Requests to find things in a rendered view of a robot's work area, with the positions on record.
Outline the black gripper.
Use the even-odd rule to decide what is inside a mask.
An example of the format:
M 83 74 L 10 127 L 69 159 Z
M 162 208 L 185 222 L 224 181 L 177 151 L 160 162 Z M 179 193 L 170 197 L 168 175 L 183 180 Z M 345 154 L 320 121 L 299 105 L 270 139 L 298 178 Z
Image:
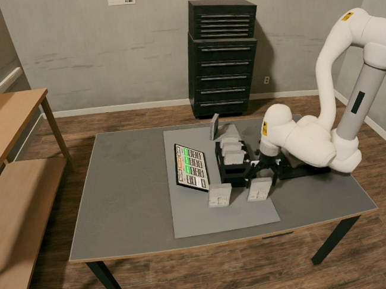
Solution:
M 275 163 L 278 164 L 279 172 L 274 168 Z M 262 169 L 269 169 L 271 168 L 274 172 L 274 176 L 272 179 L 272 185 L 275 186 L 277 178 L 280 177 L 280 175 L 283 175 L 282 167 L 281 167 L 282 161 L 280 158 L 277 159 L 277 155 L 275 156 L 269 156 L 265 155 L 260 151 L 259 159 L 257 161 L 251 160 L 249 166 L 246 168 L 246 170 L 243 173 L 243 178 L 246 180 L 245 186 L 248 189 L 250 178 L 256 174 L 258 171 Z M 256 166 L 255 166 L 256 165 Z

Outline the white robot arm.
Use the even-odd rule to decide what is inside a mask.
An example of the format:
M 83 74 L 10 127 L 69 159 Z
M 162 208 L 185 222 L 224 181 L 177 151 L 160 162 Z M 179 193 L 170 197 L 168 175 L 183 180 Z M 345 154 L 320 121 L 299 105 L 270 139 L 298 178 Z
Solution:
M 331 131 L 336 118 L 331 69 L 350 46 L 363 48 L 364 63 L 340 123 Z M 345 13 L 328 35 L 315 72 L 319 118 L 304 116 L 296 123 L 287 105 L 270 106 L 262 122 L 260 149 L 254 154 L 259 157 L 261 150 L 275 156 L 282 151 L 293 168 L 311 164 L 351 173 L 362 160 L 357 134 L 386 75 L 386 18 L 361 8 Z

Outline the white hard drive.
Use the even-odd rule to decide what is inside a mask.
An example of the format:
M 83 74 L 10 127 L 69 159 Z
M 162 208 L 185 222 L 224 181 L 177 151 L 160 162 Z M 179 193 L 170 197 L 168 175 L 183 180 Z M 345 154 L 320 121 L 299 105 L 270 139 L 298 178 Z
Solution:
M 215 113 L 215 115 L 213 116 L 210 122 L 210 140 L 212 141 L 214 141 L 218 133 L 218 125 L 219 125 L 219 114 Z

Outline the grey flat mat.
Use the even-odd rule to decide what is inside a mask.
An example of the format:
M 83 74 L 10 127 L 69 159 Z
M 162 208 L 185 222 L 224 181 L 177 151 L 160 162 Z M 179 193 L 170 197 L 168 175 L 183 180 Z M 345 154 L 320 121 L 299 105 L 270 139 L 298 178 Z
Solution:
M 229 206 L 208 207 L 208 192 L 176 185 L 174 144 L 204 153 L 210 185 L 221 184 L 215 147 L 221 135 L 239 135 L 235 125 L 163 131 L 175 238 L 199 236 L 281 221 L 269 197 L 247 202 L 246 187 L 232 188 Z M 239 135 L 239 141 L 242 141 Z

